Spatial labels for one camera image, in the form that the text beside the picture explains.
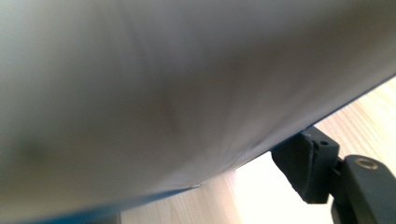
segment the wooden floor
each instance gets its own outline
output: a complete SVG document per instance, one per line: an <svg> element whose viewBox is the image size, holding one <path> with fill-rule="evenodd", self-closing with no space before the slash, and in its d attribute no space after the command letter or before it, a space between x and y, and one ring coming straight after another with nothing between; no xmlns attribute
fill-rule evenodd
<svg viewBox="0 0 396 224"><path fill-rule="evenodd" d="M316 125L341 145L396 174L396 78ZM122 224L332 223L330 206L307 205L267 153L198 189L121 214Z"/></svg>

